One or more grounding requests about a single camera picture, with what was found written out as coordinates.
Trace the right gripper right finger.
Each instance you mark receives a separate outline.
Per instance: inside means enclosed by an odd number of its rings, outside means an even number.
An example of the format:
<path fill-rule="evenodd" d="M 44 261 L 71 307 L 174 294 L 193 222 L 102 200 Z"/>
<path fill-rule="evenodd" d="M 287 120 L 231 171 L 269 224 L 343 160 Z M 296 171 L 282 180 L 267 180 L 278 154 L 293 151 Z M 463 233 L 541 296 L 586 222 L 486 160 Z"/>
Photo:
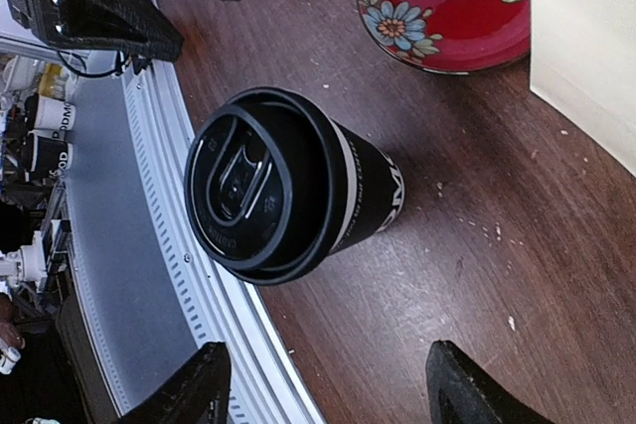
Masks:
<path fill-rule="evenodd" d="M 433 423 L 550 422 L 508 392 L 452 341 L 432 343 L 425 371 Z"/>

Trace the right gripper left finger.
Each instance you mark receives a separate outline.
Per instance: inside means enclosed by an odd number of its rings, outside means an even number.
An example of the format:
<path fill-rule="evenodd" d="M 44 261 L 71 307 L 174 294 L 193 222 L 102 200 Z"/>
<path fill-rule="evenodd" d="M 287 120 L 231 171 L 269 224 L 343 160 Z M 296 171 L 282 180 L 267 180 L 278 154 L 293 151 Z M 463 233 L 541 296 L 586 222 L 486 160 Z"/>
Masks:
<path fill-rule="evenodd" d="M 228 423 L 232 362 L 225 343 L 205 343 L 117 423 Z"/>

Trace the cream paper bag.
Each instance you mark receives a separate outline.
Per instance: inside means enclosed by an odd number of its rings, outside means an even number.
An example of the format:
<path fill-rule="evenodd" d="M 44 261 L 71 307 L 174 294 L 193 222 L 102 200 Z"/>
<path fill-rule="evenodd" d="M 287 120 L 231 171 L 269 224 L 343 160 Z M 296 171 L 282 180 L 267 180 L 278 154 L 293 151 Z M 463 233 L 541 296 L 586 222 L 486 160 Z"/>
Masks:
<path fill-rule="evenodd" d="M 635 170 L 635 0 L 531 0 L 533 93 Z"/>

